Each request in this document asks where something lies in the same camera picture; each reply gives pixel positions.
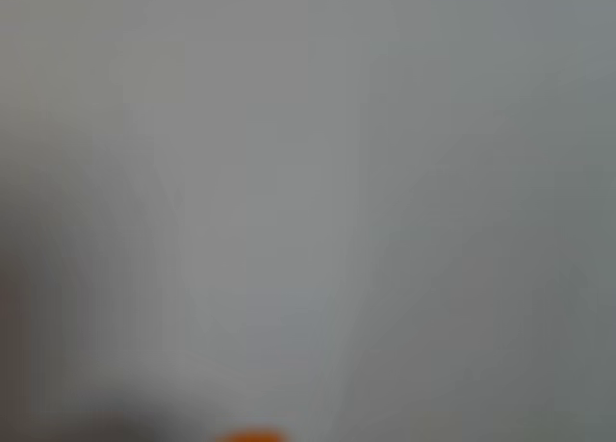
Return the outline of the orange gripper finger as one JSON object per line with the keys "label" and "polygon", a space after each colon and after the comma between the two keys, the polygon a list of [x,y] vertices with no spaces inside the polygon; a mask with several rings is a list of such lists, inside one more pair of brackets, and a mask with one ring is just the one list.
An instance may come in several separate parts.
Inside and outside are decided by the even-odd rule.
{"label": "orange gripper finger", "polygon": [[215,438],[215,442],[288,442],[287,435],[279,429],[246,428],[231,430]]}

